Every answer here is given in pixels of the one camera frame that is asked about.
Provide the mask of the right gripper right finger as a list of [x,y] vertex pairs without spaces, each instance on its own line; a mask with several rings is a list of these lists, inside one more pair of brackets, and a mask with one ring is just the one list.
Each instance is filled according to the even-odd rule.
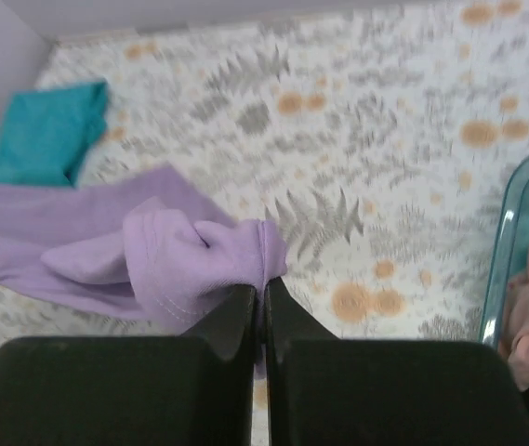
[[529,445],[529,414],[490,347],[341,339],[278,279],[263,300],[271,444]]

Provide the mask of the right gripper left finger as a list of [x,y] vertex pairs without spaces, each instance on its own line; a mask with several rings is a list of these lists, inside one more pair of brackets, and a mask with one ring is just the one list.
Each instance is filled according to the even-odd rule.
[[178,336],[0,347],[0,445],[246,445],[257,297],[232,287]]

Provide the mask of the purple t shirt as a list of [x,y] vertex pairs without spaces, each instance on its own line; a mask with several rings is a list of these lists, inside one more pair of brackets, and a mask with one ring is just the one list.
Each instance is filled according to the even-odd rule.
[[272,221],[234,221],[169,165],[82,189],[0,184],[0,285],[34,299],[180,334],[228,287],[286,270]]

